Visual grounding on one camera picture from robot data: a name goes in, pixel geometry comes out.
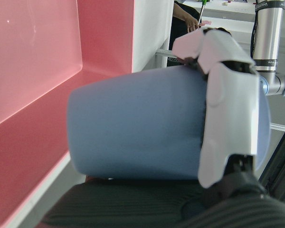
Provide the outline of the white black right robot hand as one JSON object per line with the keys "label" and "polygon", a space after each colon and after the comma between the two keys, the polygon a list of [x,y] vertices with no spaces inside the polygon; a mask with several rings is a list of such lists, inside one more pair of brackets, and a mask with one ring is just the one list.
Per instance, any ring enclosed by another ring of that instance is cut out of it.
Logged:
{"label": "white black right robot hand", "polygon": [[226,32],[176,39],[171,66],[74,90],[75,185],[40,228],[285,228],[285,203],[255,177],[270,112],[254,61]]}

